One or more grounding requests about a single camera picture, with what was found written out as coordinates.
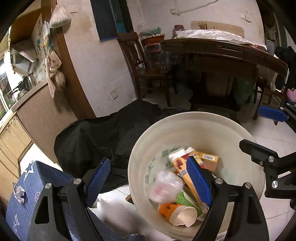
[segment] chair backrest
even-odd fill
[[[140,64],[144,64],[147,68],[147,61],[139,42],[139,36],[136,32],[133,33],[116,33],[118,42],[126,55],[126,58],[130,64],[133,74],[137,74],[136,67]]]

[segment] barcode label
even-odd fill
[[[214,156],[209,156],[209,155],[207,155],[207,154],[203,154],[203,155],[202,155],[202,158],[204,158],[204,159],[208,159],[208,160],[211,160],[211,161],[213,161],[213,160],[215,159]]]
[[[187,174],[186,169],[183,169],[182,171],[180,171],[181,177],[184,177],[186,174]]]

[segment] pink object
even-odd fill
[[[296,91],[292,91],[292,90],[288,90],[287,92],[287,97],[292,101],[292,102],[296,102]]]

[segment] silver bolt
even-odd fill
[[[76,178],[76,179],[74,179],[73,183],[76,184],[76,185],[78,185],[78,184],[81,183],[81,179],[80,178]]]
[[[270,157],[268,158],[268,160],[269,160],[269,162],[274,162],[274,157],[273,157],[273,156],[270,156]]]
[[[51,183],[47,183],[47,184],[45,184],[45,188],[46,188],[46,189],[50,189],[50,188],[51,188],[51,186],[52,186],[52,184],[51,184]]]
[[[216,178],[216,179],[215,179],[215,182],[216,182],[217,184],[222,184],[222,183],[223,183],[223,179],[221,179],[221,178]]]
[[[251,183],[245,183],[244,186],[247,188],[247,189],[250,189],[252,187]]]
[[[272,184],[271,184],[271,186],[272,186],[273,188],[277,188],[277,186],[278,186],[278,182],[277,182],[277,181],[273,181]]]

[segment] white plastic bucket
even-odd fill
[[[201,222],[191,227],[173,226],[158,214],[148,199],[147,189],[155,175],[168,162],[175,148],[194,147],[219,156],[216,176],[228,184],[250,182],[258,196],[264,188],[263,167],[253,163],[239,148],[239,142],[253,137],[236,122],[207,112],[186,112],[164,118],[149,127],[133,147],[128,164],[128,182],[133,202],[141,216],[160,232],[180,240],[192,240]],[[233,204],[229,203],[220,229],[228,228]]]

